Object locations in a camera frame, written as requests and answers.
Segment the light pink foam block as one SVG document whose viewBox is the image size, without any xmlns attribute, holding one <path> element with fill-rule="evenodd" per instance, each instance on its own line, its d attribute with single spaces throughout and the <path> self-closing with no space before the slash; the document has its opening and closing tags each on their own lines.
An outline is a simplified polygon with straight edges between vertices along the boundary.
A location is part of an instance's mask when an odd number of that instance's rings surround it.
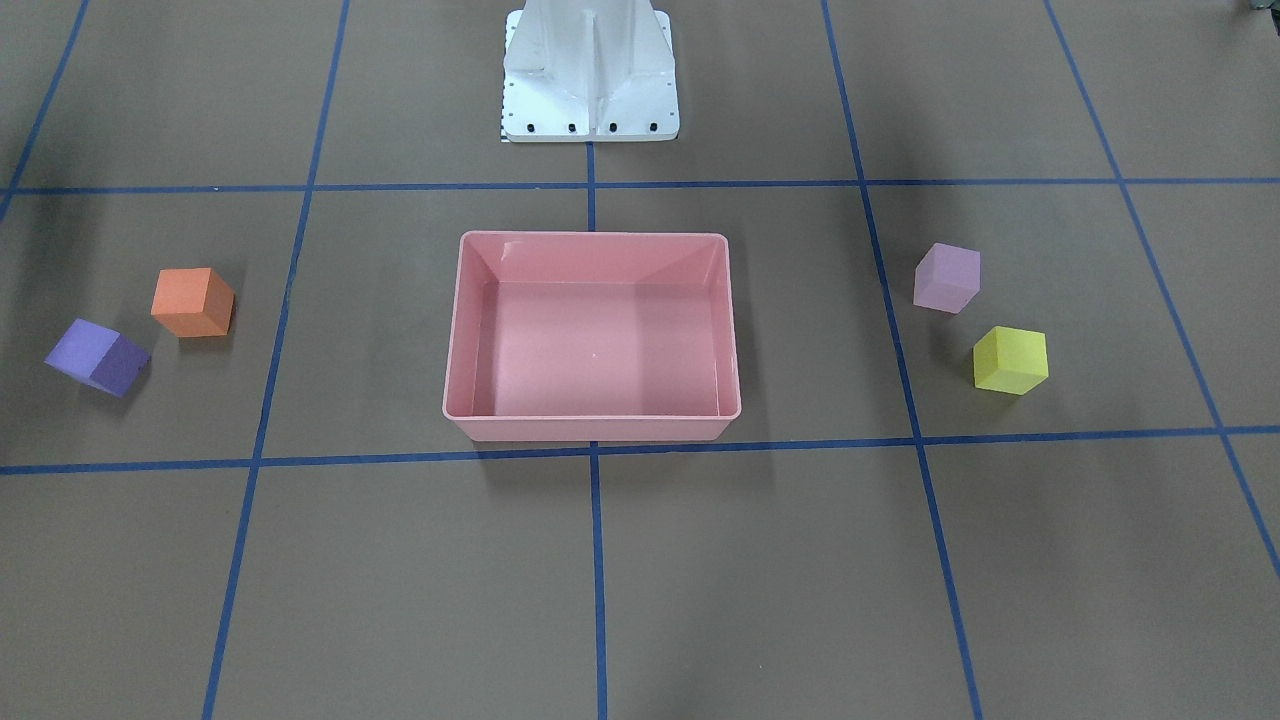
<svg viewBox="0 0 1280 720">
<path fill-rule="evenodd" d="M 933 243 L 916 265 L 911 302 L 918 307 L 959 314 L 980 292 L 980 272 L 979 251 Z"/>
</svg>

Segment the yellow foam block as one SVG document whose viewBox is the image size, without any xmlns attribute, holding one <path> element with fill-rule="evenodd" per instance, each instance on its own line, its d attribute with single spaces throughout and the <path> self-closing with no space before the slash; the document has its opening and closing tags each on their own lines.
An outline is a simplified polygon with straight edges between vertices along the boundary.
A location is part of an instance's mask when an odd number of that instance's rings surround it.
<svg viewBox="0 0 1280 720">
<path fill-rule="evenodd" d="M 978 389 L 1023 396 L 1050 378 L 1046 334 L 996 325 L 973 347 Z"/>
</svg>

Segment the orange foam block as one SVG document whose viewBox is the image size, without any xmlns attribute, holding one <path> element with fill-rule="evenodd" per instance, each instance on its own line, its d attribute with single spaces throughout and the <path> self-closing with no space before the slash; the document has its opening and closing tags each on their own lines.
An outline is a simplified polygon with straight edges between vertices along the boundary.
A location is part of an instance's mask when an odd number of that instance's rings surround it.
<svg viewBox="0 0 1280 720">
<path fill-rule="evenodd" d="M 210 266 L 161 269 L 151 316 L 178 338 L 230 332 L 236 291 Z"/>
</svg>

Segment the purple foam block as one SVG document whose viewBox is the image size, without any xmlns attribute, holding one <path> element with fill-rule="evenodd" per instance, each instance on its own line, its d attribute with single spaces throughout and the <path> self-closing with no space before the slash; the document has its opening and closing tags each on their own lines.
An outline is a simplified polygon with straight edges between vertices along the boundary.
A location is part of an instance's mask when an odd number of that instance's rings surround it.
<svg viewBox="0 0 1280 720">
<path fill-rule="evenodd" d="M 122 398 L 150 359 L 146 348 L 120 332 L 77 318 L 44 363 L 83 386 Z"/>
</svg>

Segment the pink plastic bin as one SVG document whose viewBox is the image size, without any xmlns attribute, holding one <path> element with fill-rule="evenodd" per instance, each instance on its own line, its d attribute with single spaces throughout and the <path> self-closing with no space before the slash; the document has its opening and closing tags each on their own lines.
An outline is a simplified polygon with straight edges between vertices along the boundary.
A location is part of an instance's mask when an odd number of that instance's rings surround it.
<svg viewBox="0 0 1280 720">
<path fill-rule="evenodd" d="M 470 231 L 442 411 L 475 442 L 703 442 L 742 413 L 714 233 Z"/>
</svg>

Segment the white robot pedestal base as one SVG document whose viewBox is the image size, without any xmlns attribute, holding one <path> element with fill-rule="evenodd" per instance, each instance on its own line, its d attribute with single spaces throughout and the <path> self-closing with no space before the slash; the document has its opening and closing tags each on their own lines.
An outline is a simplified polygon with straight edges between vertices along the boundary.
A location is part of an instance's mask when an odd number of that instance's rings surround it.
<svg viewBox="0 0 1280 720">
<path fill-rule="evenodd" d="M 678 137 L 672 23 L 649 1 L 526 1 L 506 17 L 500 137 L 637 143 Z"/>
</svg>

